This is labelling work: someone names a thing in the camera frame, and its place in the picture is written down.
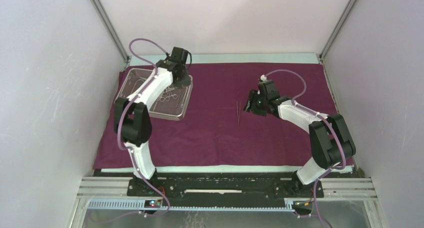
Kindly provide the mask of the steel surgical tweezers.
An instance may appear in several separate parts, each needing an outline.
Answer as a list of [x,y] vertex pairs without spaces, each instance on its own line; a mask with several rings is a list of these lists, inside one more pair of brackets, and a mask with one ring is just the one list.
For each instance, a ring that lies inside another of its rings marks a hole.
[[236,111],[237,112],[237,124],[239,125],[240,121],[241,121],[241,110],[242,110],[240,101],[236,101],[236,110],[237,110]]

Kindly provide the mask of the magenta surgical wrap cloth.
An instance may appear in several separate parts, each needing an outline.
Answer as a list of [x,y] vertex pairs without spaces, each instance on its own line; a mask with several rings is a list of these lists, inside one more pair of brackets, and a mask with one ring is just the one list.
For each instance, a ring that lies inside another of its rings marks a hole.
[[324,68],[320,64],[193,64],[193,89],[180,121],[151,120],[152,162],[167,166],[302,166],[311,157],[309,135],[275,116],[258,116],[246,105],[261,75],[272,79],[282,96],[294,97],[312,110],[335,114]]

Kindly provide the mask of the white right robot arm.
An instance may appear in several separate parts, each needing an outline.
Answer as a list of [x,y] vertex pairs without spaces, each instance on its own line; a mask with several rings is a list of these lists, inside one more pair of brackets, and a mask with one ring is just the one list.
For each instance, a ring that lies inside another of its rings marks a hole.
[[311,158],[292,175],[291,192],[304,197],[311,184],[332,170],[343,169],[356,154],[356,146],[344,117],[307,108],[289,96],[280,95],[273,80],[262,80],[251,90],[244,111],[260,116],[274,115],[301,128],[309,135]]

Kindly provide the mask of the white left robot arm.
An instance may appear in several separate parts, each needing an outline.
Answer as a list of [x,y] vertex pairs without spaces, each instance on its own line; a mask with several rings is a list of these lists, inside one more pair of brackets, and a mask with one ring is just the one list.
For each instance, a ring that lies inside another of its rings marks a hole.
[[169,86],[190,86],[192,80],[187,66],[192,55],[186,49],[174,47],[171,54],[159,60],[147,80],[126,98],[114,103],[114,130],[120,150],[128,151],[134,175],[142,179],[138,189],[145,196],[153,196],[158,183],[152,179],[156,167],[149,149],[153,131],[149,110]]

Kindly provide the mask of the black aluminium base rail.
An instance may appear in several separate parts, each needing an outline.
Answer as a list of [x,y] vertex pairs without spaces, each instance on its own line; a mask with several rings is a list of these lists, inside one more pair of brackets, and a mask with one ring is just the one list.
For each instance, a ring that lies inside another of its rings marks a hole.
[[291,181],[279,174],[241,177],[171,177],[157,180],[152,191],[129,177],[84,177],[73,205],[72,219],[89,209],[124,210],[137,214],[166,211],[289,212],[311,216],[321,202],[359,202],[369,217],[379,201],[369,178],[324,178],[302,191],[291,191]]

